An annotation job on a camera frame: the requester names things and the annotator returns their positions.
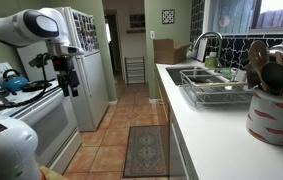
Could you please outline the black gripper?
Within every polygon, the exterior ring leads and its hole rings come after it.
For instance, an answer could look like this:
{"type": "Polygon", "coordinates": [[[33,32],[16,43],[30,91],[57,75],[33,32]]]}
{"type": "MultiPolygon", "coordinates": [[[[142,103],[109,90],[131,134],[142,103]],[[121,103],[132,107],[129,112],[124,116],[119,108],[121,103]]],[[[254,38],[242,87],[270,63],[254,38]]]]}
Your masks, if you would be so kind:
{"type": "Polygon", "coordinates": [[[72,96],[77,97],[79,80],[77,73],[74,69],[74,64],[71,57],[54,57],[52,59],[53,67],[55,71],[58,71],[57,79],[62,89],[64,97],[69,96],[69,90],[67,86],[70,86],[72,96]]]}

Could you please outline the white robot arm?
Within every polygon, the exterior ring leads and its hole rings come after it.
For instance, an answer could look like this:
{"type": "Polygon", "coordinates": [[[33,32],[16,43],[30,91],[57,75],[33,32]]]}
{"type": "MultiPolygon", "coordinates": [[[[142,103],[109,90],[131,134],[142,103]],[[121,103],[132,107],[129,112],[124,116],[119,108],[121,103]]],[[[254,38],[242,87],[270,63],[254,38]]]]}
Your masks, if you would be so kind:
{"type": "MultiPolygon", "coordinates": [[[[72,58],[83,49],[73,46],[62,14],[54,8],[27,9],[0,18],[0,41],[14,47],[25,47],[43,41],[59,86],[66,96],[77,96],[78,76],[72,58]]],[[[0,180],[41,180],[40,166],[35,159],[38,146],[36,132],[24,121],[0,114],[0,180]]]]}

